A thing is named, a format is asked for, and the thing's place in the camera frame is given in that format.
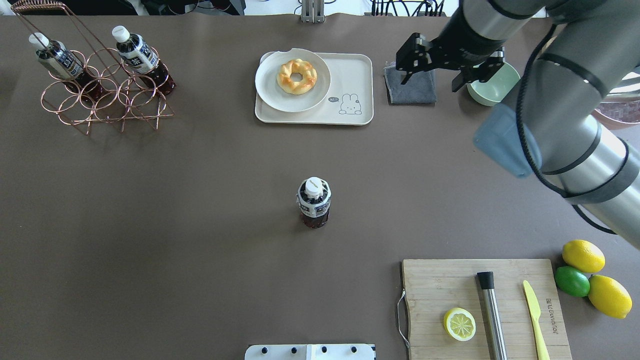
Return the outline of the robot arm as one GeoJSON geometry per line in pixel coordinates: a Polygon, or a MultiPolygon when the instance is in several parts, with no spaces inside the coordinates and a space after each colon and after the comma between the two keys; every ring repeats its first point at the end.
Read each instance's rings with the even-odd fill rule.
{"type": "Polygon", "coordinates": [[[498,51],[535,13],[552,26],[530,55],[521,80],[478,129],[477,146],[511,169],[585,208],[639,246],[639,151],[592,111],[639,66],[637,0],[464,0],[432,40],[412,34],[396,54],[403,84],[422,71],[459,71],[452,91],[486,81],[498,51]]]}

